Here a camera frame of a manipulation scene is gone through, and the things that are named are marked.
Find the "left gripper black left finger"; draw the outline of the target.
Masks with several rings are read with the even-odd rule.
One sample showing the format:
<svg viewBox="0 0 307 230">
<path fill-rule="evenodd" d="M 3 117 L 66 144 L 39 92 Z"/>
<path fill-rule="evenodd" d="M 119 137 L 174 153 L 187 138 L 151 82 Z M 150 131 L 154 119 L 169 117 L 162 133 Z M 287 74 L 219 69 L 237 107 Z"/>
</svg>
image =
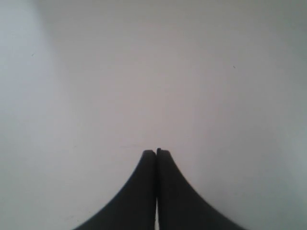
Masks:
<svg viewBox="0 0 307 230">
<path fill-rule="evenodd" d="M 156 154 L 145 150 L 121 190 L 78 230 L 154 230 Z"/>
</svg>

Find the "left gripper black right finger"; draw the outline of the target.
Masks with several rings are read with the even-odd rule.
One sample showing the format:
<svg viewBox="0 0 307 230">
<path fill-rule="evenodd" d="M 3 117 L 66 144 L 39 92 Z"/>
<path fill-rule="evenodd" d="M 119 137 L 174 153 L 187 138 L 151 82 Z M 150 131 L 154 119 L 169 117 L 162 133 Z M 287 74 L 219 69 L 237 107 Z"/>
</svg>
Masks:
<svg viewBox="0 0 307 230">
<path fill-rule="evenodd" d="M 158 222 L 161 230 L 241 230 L 188 183 L 171 153 L 156 154 Z"/>
</svg>

